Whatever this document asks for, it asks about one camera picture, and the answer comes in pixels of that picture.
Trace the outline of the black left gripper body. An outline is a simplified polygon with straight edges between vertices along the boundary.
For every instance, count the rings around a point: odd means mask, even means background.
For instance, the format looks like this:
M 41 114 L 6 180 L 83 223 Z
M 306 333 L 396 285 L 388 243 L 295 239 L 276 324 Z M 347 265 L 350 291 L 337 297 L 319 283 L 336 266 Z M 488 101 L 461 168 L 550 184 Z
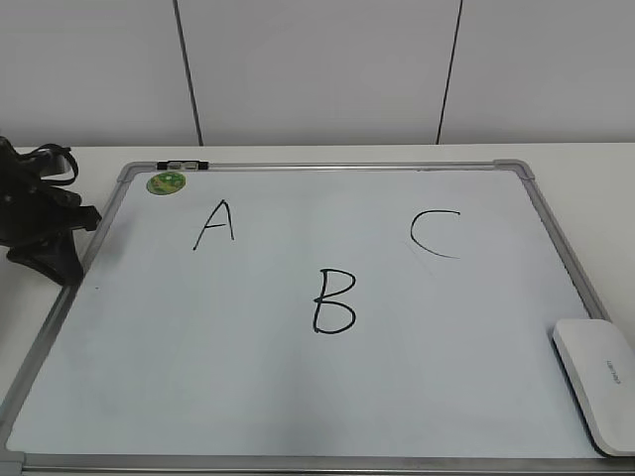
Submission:
M 20 154 L 1 138 L 1 244 L 16 247 L 57 233 L 93 231 L 101 215 L 66 189 L 78 178 L 71 148 L 45 144 Z

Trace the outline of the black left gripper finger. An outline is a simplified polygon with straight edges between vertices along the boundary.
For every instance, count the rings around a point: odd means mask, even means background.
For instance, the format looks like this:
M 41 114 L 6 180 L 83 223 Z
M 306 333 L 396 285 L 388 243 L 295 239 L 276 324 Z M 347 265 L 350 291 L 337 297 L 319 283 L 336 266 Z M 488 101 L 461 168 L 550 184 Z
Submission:
M 11 247 L 7 259 L 44 275 L 60 286 L 74 286 L 83 279 L 83 267 L 71 232 Z

